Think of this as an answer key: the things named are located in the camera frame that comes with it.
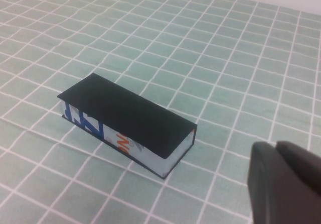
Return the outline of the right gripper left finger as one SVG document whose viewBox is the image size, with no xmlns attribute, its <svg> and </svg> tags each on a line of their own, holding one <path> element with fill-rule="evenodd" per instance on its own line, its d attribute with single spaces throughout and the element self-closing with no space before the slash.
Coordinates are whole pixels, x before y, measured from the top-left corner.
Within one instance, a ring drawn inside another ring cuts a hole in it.
<svg viewBox="0 0 321 224">
<path fill-rule="evenodd" d="M 320 195 L 266 142 L 251 148 L 248 191 L 254 223 L 320 223 Z"/>
</svg>

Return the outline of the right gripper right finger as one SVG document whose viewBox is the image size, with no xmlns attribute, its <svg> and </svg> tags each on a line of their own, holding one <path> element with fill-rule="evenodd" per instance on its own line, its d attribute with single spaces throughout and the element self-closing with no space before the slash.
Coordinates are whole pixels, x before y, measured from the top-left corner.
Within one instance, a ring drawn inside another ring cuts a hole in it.
<svg viewBox="0 0 321 224">
<path fill-rule="evenodd" d="M 278 141 L 276 150 L 299 179 L 320 195 L 320 157 L 289 141 Z"/>
</svg>

